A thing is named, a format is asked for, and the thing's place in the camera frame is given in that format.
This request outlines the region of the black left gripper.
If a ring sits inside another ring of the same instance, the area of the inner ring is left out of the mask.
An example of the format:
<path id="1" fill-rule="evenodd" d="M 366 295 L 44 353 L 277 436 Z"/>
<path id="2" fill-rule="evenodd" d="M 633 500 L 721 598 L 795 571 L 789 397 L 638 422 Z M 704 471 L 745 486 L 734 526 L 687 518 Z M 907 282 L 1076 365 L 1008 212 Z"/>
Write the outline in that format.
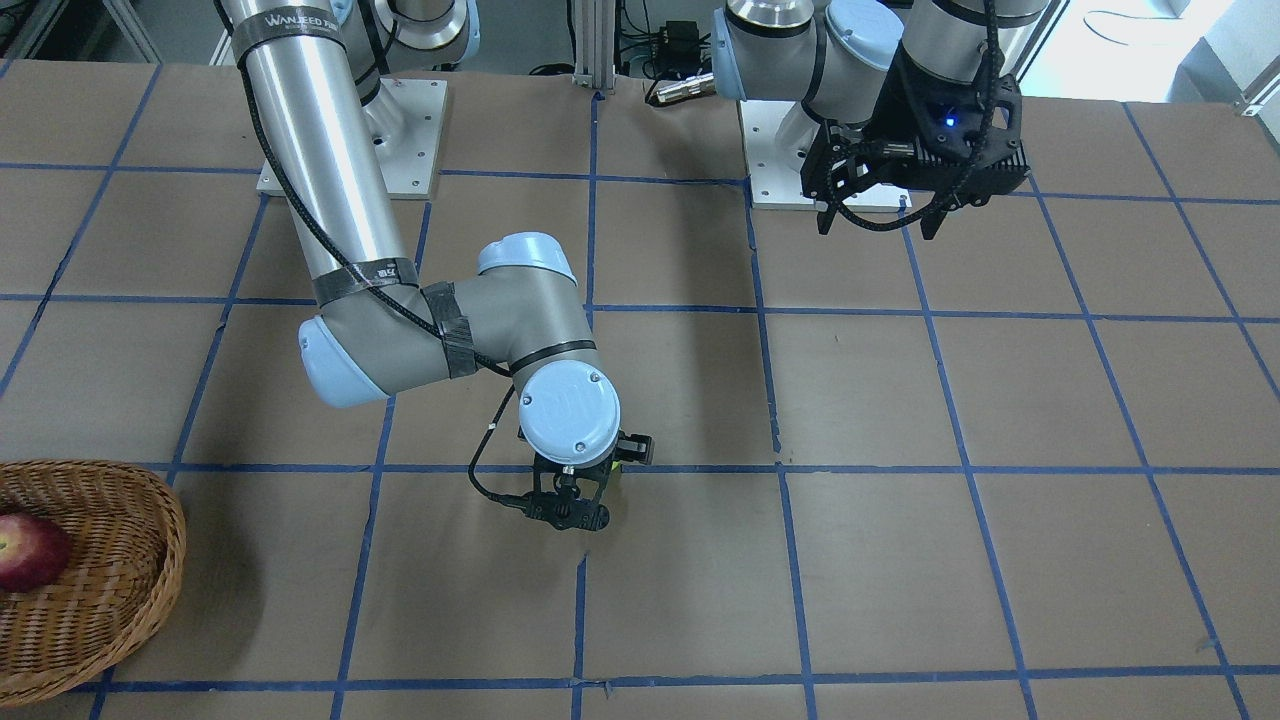
<path id="1" fill-rule="evenodd" d="M 837 69 L 851 67 L 858 77 L 877 79 L 878 67 L 868 65 L 851 53 L 818 50 L 810 86 L 801 100 L 801 109 L 818 124 L 815 138 L 803 163 L 800 178 L 803 192 L 815 201 L 815 225 L 820 236 L 827 236 L 838 217 L 852 211 L 845 200 L 878 182 L 892 179 L 906 184 L 906 169 L 914 159 L 916 128 L 910 118 L 901 73 L 923 70 L 933 77 L 950 81 L 916 61 L 905 50 L 896 51 L 887 70 L 878 99 L 872 101 L 870 119 L 859 127 L 841 124 L 835 118 L 818 113 L 814 104 Z M 946 219 L 946 197 L 936 195 L 919 220 L 924 241 L 933 241 Z"/>

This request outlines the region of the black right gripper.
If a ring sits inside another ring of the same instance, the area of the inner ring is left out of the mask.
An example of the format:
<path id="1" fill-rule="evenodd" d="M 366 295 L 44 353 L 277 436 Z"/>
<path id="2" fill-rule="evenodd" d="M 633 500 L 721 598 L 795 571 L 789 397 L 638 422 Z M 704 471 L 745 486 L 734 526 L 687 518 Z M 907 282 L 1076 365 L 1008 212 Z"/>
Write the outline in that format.
<path id="1" fill-rule="evenodd" d="M 596 496 L 603 495 L 607 487 L 611 462 L 617 460 L 650 465 L 654 455 L 654 439 L 644 434 L 627 434 L 620 432 L 614 447 L 608 454 L 588 461 L 562 462 L 545 457 L 540 452 L 534 454 L 532 474 L 534 492 L 561 493 L 563 488 L 572 496 L 580 496 L 580 480 L 590 480 L 596 484 Z"/>

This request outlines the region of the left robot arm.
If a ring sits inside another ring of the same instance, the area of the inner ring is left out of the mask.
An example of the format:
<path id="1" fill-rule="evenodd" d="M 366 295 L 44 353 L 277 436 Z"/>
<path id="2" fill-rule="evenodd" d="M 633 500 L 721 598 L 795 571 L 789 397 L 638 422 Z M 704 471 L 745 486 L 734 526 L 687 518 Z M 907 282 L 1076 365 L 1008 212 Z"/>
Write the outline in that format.
<path id="1" fill-rule="evenodd" d="M 727 1 L 710 37 L 716 90 L 785 101 L 801 126 L 801 195 L 827 234 L 982 208 L 1030 177 L 1023 96 L 1006 51 L 1043 1 Z"/>

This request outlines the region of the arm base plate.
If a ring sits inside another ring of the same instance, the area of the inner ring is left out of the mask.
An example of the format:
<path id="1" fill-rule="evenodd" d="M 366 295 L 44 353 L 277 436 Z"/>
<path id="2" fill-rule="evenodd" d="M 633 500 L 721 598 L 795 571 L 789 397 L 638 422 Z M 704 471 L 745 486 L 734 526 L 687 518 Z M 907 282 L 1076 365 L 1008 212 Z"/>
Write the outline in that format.
<path id="1" fill-rule="evenodd" d="M 367 211 L 390 200 L 429 199 L 436 174 L 447 85 L 383 79 L 364 105 L 343 69 L 250 70 L 268 164 L 259 188 L 326 210 Z"/>
<path id="2" fill-rule="evenodd" d="M 800 170 L 818 124 L 799 102 L 739 102 L 753 205 L 765 210 L 813 211 L 803 193 Z"/>

